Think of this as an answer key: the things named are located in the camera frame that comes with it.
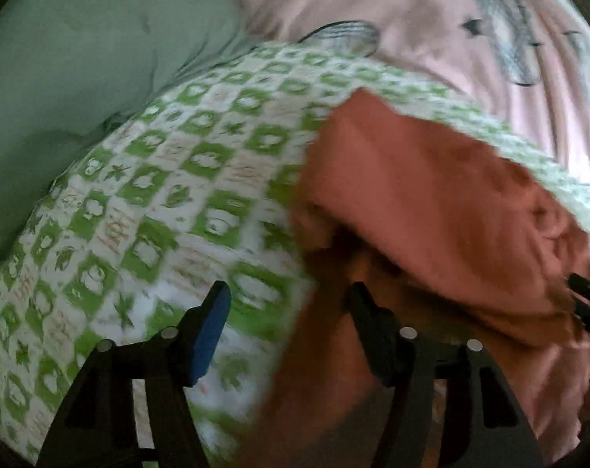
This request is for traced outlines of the rust orange knit sweater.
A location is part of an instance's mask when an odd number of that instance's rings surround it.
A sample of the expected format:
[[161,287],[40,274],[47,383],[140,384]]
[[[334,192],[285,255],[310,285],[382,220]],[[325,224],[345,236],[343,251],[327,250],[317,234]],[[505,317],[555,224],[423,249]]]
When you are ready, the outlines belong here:
[[590,277],[590,242],[528,170],[360,89],[310,146],[291,220],[318,288],[242,441],[239,466],[368,462],[354,426],[336,444],[328,438],[376,386],[343,307],[357,281],[426,338],[479,339],[547,462],[577,445],[590,335],[565,280]]

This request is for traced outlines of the sage green pillow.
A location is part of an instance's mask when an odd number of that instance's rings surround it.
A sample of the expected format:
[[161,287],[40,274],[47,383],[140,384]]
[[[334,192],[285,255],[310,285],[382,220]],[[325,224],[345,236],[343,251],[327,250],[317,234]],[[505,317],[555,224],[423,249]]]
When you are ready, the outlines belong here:
[[253,44],[235,0],[9,0],[0,12],[0,259],[74,160],[163,91]]

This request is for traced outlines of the pink heart print quilt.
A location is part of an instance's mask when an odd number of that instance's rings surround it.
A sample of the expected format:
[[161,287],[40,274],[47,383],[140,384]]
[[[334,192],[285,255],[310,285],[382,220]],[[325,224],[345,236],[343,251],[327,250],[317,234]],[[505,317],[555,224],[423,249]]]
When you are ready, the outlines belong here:
[[590,182],[590,23],[571,0],[239,0],[252,30],[422,72]]

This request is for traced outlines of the green white patterned bedsheet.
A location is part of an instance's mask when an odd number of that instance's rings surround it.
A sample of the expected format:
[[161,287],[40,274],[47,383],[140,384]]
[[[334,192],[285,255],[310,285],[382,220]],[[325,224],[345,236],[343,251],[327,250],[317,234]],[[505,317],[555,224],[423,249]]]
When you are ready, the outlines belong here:
[[0,268],[0,438],[35,462],[95,343],[147,339],[224,280],[233,309],[187,398],[208,457],[228,459],[312,286],[288,222],[304,149],[358,88],[496,147],[590,234],[590,186],[466,97],[372,59],[267,43],[154,100],[33,212]]

